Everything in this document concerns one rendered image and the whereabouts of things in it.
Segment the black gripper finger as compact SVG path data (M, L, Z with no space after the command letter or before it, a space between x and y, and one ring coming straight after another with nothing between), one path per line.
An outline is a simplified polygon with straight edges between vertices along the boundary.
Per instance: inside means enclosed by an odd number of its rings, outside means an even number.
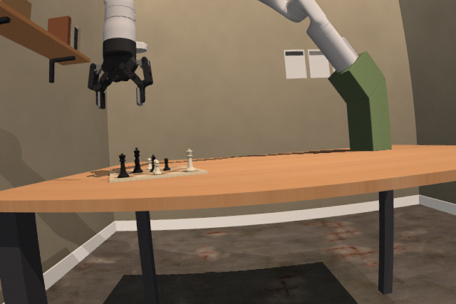
M113 69L115 68L114 65L110 64L104 74L99 79L99 74L102 71L102 65L96 65L91 63L90 71L89 71L89 78L88 78L88 89L94 90L96 92L96 105L99 109L105 109L105 89L112 83L112 81L108 78L108 76L112 73Z
M136 61L142 70L144 75L144 80L141 79L124 64L120 63L119 67L126 73L126 75L138 86L136 88L137 96L137 105L141 106L145 102L145 88L153 84L152 80L152 71L150 66L150 61L146 57L142 57L140 60Z

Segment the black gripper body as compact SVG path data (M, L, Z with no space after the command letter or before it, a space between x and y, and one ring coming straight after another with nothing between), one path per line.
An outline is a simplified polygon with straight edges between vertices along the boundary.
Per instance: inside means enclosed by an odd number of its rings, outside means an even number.
M133 73L138 65L136 62L136 42L128 38L109 38L103 42L103 72L112 64L115 66L108 78L113 82L128 81L130 78L119 67L124 63Z

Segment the wooden chessboard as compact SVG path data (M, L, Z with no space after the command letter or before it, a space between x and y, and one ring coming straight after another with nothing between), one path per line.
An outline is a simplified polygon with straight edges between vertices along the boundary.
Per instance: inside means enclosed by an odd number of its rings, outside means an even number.
M184 167L185 169L181 168ZM159 179L159 178L166 178L166 177L180 177L180 176L187 176L187 175L195 175L195 174L208 174L207 170L203 169L196 169L194 172L187 172L186 173L186 168L187 166L181 166L181 167L169 167L170 170L168 171L163 171L164 167L159 167L160 171L162 174L153 174L150 170L151 169L141 169L143 172L142 173L133 173L132 170L126 170L127 174L129 174L129 177L126 178L118 178L118 175L120 174L120 171L113 171L110 172L110 183L111 182L127 182L127 181L135 181L135 180L144 180L144 179Z

